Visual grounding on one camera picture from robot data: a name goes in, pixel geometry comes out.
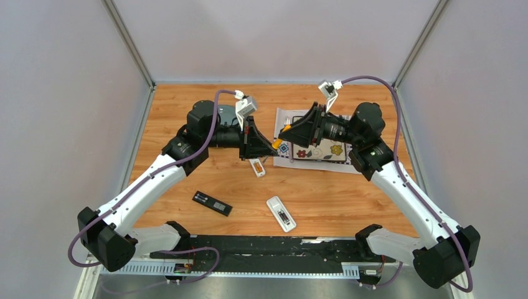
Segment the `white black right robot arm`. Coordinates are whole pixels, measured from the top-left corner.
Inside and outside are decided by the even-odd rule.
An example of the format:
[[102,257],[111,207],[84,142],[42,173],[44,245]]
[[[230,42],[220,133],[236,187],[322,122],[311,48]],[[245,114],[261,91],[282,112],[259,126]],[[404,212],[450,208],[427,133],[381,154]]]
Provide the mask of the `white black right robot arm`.
[[359,104],[348,120],[313,103],[278,137],[304,148],[322,139],[351,145],[348,156],[356,171],[392,200],[418,234],[413,238],[371,224],[356,233],[356,255],[365,261],[383,255],[411,265],[435,289],[447,283],[455,286],[454,279],[475,263],[480,234],[471,225],[460,226],[417,186],[382,139],[384,128],[376,103]]

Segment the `yellow handled screwdriver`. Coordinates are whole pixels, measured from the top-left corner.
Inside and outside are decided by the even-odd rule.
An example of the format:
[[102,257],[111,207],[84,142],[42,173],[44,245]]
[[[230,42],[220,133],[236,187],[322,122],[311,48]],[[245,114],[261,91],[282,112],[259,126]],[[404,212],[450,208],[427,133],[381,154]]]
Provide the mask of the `yellow handled screwdriver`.
[[[281,132],[284,132],[284,131],[288,131],[289,129],[291,128],[291,125],[286,125]],[[280,145],[282,144],[283,140],[280,139],[280,138],[277,138],[273,143],[272,143],[272,147],[277,150]]]

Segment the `short white remote control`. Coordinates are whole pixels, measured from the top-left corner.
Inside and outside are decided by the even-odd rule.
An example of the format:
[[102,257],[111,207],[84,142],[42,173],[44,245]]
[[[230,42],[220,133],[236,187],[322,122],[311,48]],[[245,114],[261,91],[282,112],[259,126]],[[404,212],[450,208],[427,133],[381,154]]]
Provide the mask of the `short white remote control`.
[[297,224],[278,196],[273,196],[266,201],[268,208],[279,223],[283,232],[290,232]]

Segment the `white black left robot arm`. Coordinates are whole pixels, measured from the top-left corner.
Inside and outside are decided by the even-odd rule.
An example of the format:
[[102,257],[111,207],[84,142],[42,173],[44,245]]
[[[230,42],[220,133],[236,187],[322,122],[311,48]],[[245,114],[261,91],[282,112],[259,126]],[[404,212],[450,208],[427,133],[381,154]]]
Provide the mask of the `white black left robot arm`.
[[244,97],[235,103],[235,116],[227,119],[213,101],[196,102],[186,124],[137,180],[98,209],[85,207],[78,213],[81,244],[109,272],[152,252],[168,251],[177,259],[185,257],[191,243],[175,222],[144,229],[135,229],[134,224],[209,157],[210,147],[237,148],[241,160],[275,156],[271,142],[256,127],[252,117],[256,110],[256,101]]

